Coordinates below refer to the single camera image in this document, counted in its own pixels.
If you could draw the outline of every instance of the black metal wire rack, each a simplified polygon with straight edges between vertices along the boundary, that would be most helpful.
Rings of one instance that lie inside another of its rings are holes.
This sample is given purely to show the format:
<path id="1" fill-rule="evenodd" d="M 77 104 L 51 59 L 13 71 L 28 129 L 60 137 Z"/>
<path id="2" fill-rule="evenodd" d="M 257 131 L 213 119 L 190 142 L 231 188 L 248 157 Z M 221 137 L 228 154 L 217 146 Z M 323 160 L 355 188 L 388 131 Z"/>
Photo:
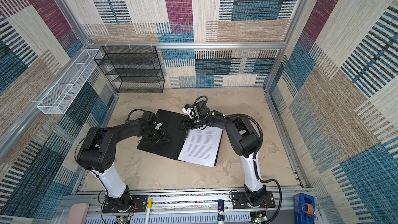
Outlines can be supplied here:
<path id="1" fill-rule="evenodd" d="M 121 92 L 162 93 L 164 76 L 156 47 L 102 46 L 94 59 L 112 86 Z"/>

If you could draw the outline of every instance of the black robot arm segment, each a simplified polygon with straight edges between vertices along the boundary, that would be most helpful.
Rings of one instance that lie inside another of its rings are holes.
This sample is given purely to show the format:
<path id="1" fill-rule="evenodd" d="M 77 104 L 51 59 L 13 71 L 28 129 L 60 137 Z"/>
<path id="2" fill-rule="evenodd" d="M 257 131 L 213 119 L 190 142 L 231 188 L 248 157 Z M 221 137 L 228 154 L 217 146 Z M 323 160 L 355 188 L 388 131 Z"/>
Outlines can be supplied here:
<path id="1" fill-rule="evenodd" d="M 149 137 L 154 144 L 167 140 L 157 116 L 150 111 L 144 111 L 137 120 L 127 119 L 125 124 L 115 127 L 92 127 L 88 133 L 76 161 L 86 170 L 94 169 L 100 173 L 112 166 L 116 156 L 116 144 L 126 138 Z"/>
<path id="2" fill-rule="evenodd" d="M 238 156 L 249 157 L 256 151 L 260 144 L 260 137 L 251 125 L 249 119 L 245 117 L 229 117 L 217 112 L 210 111 L 205 101 L 194 104 L 197 117 L 184 120 L 186 130 L 201 128 L 204 125 L 218 127 L 226 131 L 231 146 Z"/>

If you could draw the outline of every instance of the white wire mesh basket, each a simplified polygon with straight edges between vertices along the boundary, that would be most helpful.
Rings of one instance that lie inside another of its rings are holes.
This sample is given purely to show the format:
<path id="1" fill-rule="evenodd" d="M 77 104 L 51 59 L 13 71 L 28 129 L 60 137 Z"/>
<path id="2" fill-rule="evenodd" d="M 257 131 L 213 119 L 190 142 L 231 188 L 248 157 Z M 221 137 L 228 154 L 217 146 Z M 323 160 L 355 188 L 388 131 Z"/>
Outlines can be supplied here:
<path id="1" fill-rule="evenodd" d="M 97 49 L 84 50 L 37 105 L 44 114 L 65 114 L 97 66 Z"/>

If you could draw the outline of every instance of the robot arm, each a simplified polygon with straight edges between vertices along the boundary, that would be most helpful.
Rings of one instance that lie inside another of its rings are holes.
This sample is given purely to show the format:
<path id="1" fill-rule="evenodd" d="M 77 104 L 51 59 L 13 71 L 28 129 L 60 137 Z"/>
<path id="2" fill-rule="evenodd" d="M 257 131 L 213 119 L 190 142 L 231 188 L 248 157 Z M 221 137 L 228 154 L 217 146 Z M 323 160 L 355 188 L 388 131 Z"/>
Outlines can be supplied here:
<path id="1" fill-rule="evenodd" d="M 183 112 L 188 114 L 182 123 L 185 130 L 210 126 L 226 131 L 232 149 L 241 157 L 248 205 L 253 208 L 259 207 L 267 193 L 264 183 L 274 181 L 279 187 L 278 182 L 274 179 L 266 181 L 261 179 L 257 157 L 263 135 L 259 124 L 252 117 L 244 114 L 224 115 L 217 111 L 210 111 L 206 106 L 207 97 L 205 97 L 206 101 L 197 102 L 202 97 L 196 99 L 194 104 L 186 105 L 183 108 Z M 125 124 L 119 126 L 91 128 L 76 158 L 76 162 L 80 166 L 89 170 L 102 183 L 107 192 L 107 203 L 119 212 L 129 210 L 131 198 L 128 186 L 122 182 L 113 165 L 116 144 L 132 136 L 148 137 L 153 144 L 170 141 L 164 134 L 162 124 L 159 123 L 157 116 L 149 111 L 141 111 L 144 113 L 137 120 L 130 121 L 128 117 Z M 255 123 L 259 133 L 256 132 L 250 121 Z M 281 208 L 280 187 L 279 197 L 277 212 L 267 223 L 274 219 Z"/>
<path id="2" fill-rule="evenodd" d="M 244 187 L 248 205 L 251 207 L 259 207 L 267 193 L 265 184 L 261 182 L 259 164 L 258 162 L 256 163 L 258 157 L 256 151 L 260 149 L 260 142 L 262 142 L 262 140 L 247 118 L 249 116 L 244 117 L 244 114 L 226 116 L 217 111 L 210 111 L 205 101 L 195 102 L 193 105 L 186 105 L 184 108 L 184 112 L 191 113 L 188 114 L 189 118 L 186 117 L 184 119 L 184 127 L 186 130 L 210 126 L 218 127 L 226 131 L 232 149 L 241 157 L 245 173 Z"/>
<path id="3" fill-rule="evenodd" d="M 142 111 L 144 113 L 141 118 L 131 121 L 128 117 L 125 124 L 119 126 L 92 127 L 76 157 L 76 162 L 97 177 L 104 187 L 107 205 L 119 212 L 128 211 L 132 200 L 129 187 L 120 179 L 113 164 L 116 144 L 132 136 L 148 137 L 153 144 L 169 142 L 157 116 L 152 112 Z"/>

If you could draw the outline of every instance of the blue box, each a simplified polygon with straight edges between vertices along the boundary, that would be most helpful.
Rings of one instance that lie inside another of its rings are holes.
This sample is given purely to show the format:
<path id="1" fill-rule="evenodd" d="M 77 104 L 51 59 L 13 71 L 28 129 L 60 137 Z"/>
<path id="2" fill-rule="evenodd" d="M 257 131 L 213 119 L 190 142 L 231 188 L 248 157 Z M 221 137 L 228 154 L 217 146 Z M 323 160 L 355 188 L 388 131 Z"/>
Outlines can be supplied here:
<path id="1" fill-rule="evenodd" d="M 295 223 L 315 223 L 315 198 L 303 193 L 295 195 Z"/>

